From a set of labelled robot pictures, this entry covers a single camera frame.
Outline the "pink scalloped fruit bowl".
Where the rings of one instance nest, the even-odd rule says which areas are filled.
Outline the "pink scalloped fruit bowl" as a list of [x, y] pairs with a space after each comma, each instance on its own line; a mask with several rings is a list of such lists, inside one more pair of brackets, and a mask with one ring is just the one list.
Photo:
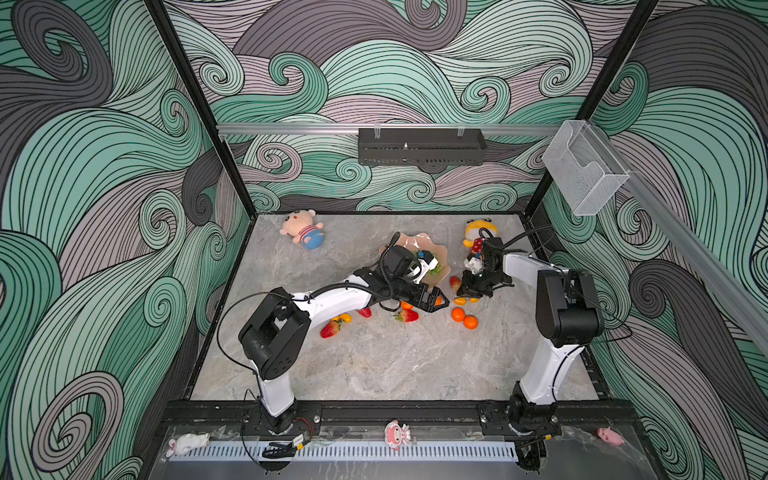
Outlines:
[[[429, 277], [427, 275], [424, 280], [424, 282], [430, 287], [437, 286], [451, 271], [451, 267], [448, 262], [447, 248], [443, 245], [434, 243], [431, 237], [426, 233], [419, 233], [414, 236], [409, 236], [400, 232], [396, 232], [391, 240], [380, 249], [380, 257], [385, 248], [391, 245], [401, 245], [412, 252], [416, 252], [418, 250], [430, 251], [439, 260], [440, 264], [443, 266], [442, 272], [439, 275], [433, 277]], [[376, 270], [378, 267], [379, 259], [375, 263]]]

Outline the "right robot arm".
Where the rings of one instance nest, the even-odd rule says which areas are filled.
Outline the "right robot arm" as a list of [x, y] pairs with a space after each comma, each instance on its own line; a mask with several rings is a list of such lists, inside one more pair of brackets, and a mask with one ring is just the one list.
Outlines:
[[539, 332], [533, 359], [510, 397], [510, 419], [547, 415], [576, 357], [603, 333], [591, 274], [558, 267], [509, 248], [501, 238], [466, 240], [459, 297], [490, 298], [520, 281], [535, 289]]

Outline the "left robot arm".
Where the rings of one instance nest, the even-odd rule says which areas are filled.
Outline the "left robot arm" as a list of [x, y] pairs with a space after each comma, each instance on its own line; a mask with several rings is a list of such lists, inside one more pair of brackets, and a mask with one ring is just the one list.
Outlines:
[[342, 281], [308, 293], [289, 293], [282, 287], [267, 292], [238, 334], [255, 371], [266, 415], [273, 420], [294, 415], [290, 370], [311, 330], [386, 301], [405, 302], [425, 313], [445, 308], [448, 299], [440, 288], [425, 283], [439, 266], [429, 251], [390, 245], [374, 265], [359, 268]]

